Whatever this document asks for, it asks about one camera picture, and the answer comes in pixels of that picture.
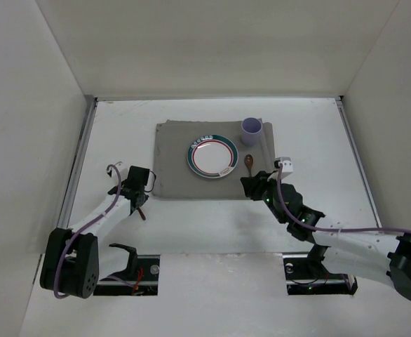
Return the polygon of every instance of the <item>white wall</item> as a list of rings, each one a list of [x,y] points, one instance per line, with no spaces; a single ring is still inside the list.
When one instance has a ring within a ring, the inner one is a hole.
[[[0,0],[0,336],[20,330],[85,105],[34,0]]]
[[[411,0],[401,0],[344,97],[383,226],[411,228]]]
[[[84,93],[342,95],[398,0],[37,0]]]

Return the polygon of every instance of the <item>purple cup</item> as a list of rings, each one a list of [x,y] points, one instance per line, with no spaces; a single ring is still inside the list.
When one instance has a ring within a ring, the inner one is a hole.
[[[262,134],[263,125],[257,118],[249,117],[241,122],[241,142],[246,146],[253,146]]]

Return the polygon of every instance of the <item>white table surface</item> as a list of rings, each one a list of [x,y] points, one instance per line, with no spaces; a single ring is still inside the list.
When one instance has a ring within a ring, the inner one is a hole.
[[[304,203],[352,227],[375,226],[363,183],[334,99],[234,98],[101,102],[88,143],[70,223],[89,214],[112,187],[106,165],[152,167],[156,124],[167,119],[235,121],[261,117],[274,128],[276,156],[292,158],[285,179]],[[167,201],[151,197],[116,226],[111,242],[138,253],[306,251],[261,202]]]
[[[358,282],[354,297],[288,296],[280,254],[165,254],[154,297],[57,300],[36,284],[20,336],[411,337],[411,302]]]
[[[295,166],[285,181],[306,205],[354,227],[375,225],[335,101],[317,98],[100,103],[72,222],[111,187],[108,163],[152,167],[156,123],[249,116],[274,125],[276,155]],[[109,239],[163,253],[158,296],[57,300],[36,283],[22,337],[411,336],[411,302],[382,284],[358,279],[353,298],[288,296],[280,254],[260,252],[310,245],[293,239],[262,202],[151,198],[143,208],[146,222],[134,215]]]

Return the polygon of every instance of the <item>screw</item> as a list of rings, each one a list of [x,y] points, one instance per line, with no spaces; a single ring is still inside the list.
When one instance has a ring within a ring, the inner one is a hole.
[[[292,263],[287,263],[285,265],[285,271],[287,272],[287,274],[292,274],[295,270],[293,269],[293,265]]]
[[[153,275],[157,275],[159,273],[159,266],[152,265],[149,269],[149,272],[152,273]]]

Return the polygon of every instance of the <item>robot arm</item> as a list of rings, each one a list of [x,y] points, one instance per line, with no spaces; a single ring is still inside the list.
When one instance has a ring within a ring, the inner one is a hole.
[[[297,224],[283,208],[273,173],[259,172],[242,178],[245,195],[262,200],[278,222],[287,223],[287,231],[300,241],[314,244],[309,260],[319,263],[330,274],[357,275],[392,286],[411,300],[411,234],[396,236],[381,232],[341,232],[340,223],[320,211],[305,206],[294,186],[281,184],[281,193],[289,212],[307,228]],[[333,232],[312,230],[318,227]]]
[[[92,213],[68,229],[54,229],[46,247],[43,260],[40,285],[44,289],[54,290],[58,263],[63,258],[58,282],[62,293],[81,298],[89,297],[101,279],[116,272],[134,275],[137,269],[137,251],[122,244],[104,247],[102,242],[114,226],[127,218],[148,200],[144,187],[148,182],[149,169],[131,166],[128,177],[108,191],[105,200]],[[119,197],[107,213],[119,191]],[[67,254],[62,257],[67,242],[86,223],[99,218],[86,228],[74,240]]]

